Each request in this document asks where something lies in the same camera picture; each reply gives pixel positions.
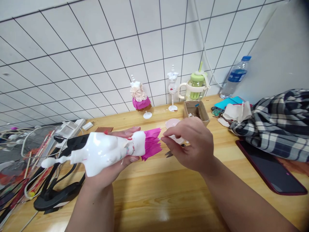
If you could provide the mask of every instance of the pink paper skirt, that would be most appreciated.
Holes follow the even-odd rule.
[[[148,97],[147,97],[146,100],[143,100],[143,101],[136,101],[135,98],[133,98],[132,102],[133,102],[133,106],[137,110],[141,110],[143,108],[146,108],[147,106],[149,106],[151,104],[151,101],[149,100]]]

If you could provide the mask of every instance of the plaid shirt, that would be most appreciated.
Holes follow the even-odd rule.
[[[309,161],[309,90],[292,89],[262,98],[252,117],[230,129],[251,145],[275,156]]]

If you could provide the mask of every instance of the hand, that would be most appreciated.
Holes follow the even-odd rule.
[[[140,131],[140,127],[133,127],[124,131],[114,131],[110,132],[109,135],[114,135],[122,138],[129,138],[133,135],[134,132]],[[89,188],[92,188],[93,190],[101,191],[108,185],[110,185],[112,182],[116,180],[116,178],[119,176],[119,174],[131,163],[138,161],[139,156],[126,156],[123,158],[123,160],[118,161],[117,163],[104,168],[98,175],[95,175],[93,177],[87,177],[85,179],[85,185],[87,185]]]
[[[178,161],[191,170],[204,173],[214,160],[212,133],[197,117],[185,118],[176,126],[170,127],[163,133],[161,140],[166,143],[172,154]],[[168,136],[184,138],[190,142],[190,146],[182,148]]]

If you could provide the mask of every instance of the white tiled wall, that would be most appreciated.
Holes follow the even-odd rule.
[[[82,0],[0,22],[0,128],[133,111],[131,74],[154,106],[170,103],[172,64],[180,84],[204,61],[217,94],[203,42],[223,83],[282,1],[196,2],[203,40],[193,0]]]

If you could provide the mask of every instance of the blue paper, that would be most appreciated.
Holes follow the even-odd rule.
[[[223,101],[215,104],[215,107],[218,107],[224,110],[228,104],[241,104],[241,103],[243,103],[243,100],[237,96],[234,98],[224,99]]]

